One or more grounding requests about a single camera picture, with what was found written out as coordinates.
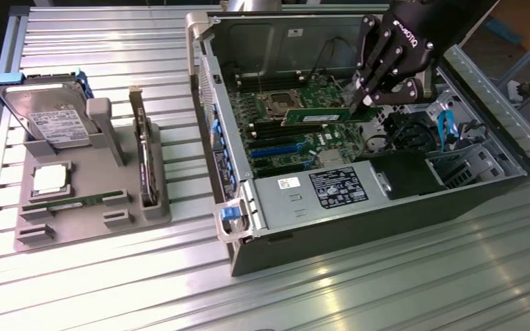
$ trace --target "hard drive label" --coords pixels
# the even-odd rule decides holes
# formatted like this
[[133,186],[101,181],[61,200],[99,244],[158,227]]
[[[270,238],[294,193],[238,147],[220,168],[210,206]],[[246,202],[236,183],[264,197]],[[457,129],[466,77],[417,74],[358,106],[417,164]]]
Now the hard drive label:
[[369,200],[353,167],[310,174],[310,181],[325,209]]
[[35,112],[29,117],[49,143],[65,143],[89,138],[79,113],[73,109]]

